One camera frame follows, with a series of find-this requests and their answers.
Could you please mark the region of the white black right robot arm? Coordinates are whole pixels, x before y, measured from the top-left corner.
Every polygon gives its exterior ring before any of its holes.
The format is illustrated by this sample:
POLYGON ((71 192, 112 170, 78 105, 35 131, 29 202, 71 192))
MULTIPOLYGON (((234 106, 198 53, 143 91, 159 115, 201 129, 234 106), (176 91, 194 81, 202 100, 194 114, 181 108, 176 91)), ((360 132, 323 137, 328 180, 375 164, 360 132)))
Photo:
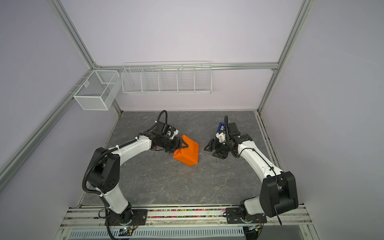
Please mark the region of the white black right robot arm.
POLYGON ((241 201, 235 214, 246 224, 255 219, 261 223, 261 215, 279 218, 281 214, 299 207, 295 176, 272 163, 257 147, 248 134, 241 134, 236 123, 230 123, 225 116, 219 124, 216 136, 204 148, 215 158, 224 160, 229 155, 243 158, 262 182, 260 195, 241 201))

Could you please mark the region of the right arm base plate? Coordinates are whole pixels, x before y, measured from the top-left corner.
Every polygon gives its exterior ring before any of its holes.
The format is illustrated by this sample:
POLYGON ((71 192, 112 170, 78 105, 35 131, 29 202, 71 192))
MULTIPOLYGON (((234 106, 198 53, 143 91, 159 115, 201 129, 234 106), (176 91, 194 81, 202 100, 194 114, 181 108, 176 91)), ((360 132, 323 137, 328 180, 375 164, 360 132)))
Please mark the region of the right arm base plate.
POLYGON ((265 224, 267 222, 265 214, 250 215, 242 206, 226 208, 223 216, 228 224, 265 224))

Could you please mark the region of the orange wrapping paper sheet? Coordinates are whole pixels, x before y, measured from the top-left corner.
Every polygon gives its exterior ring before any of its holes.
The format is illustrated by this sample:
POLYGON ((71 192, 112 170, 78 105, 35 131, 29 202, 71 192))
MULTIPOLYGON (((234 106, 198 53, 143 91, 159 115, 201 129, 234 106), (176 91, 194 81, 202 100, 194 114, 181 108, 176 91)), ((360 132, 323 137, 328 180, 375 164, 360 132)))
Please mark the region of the orange wrapping paper sheet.
POLYGON ((199 144, 185 135, 184 140, 189 144, 186 149, 176 150, 174 159, 187 166, 197 165, 199 162, 199 144))

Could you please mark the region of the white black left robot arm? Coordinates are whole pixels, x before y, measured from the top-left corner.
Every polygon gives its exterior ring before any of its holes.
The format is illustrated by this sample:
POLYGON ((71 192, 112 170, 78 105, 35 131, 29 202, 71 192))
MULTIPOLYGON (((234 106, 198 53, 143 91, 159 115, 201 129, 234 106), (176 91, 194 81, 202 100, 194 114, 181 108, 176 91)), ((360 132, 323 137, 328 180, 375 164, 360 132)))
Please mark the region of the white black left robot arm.
POLYGON ((119 186, 121 165, 146 151, 171 154, 188 148, 189 145, 178 137, 178 133, 168 123, 168 112, 163 110, 155 124, 133 140, 109 149, 96 149, 82 180, 83 191, 97 195, 104 203, 106 214, 113 213, 128 222, 132 207, 119 186))

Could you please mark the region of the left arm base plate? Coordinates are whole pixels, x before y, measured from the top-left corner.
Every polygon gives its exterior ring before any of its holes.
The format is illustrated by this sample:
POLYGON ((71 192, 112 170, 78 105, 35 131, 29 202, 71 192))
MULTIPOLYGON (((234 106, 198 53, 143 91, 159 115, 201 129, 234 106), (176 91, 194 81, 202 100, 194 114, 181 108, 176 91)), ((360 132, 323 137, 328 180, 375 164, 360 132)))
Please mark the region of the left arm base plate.
POLYGON ((147 209, 129 209, 122 214, 108 210, 106 217, 110 226, 143 226, 147 215, 147 209))

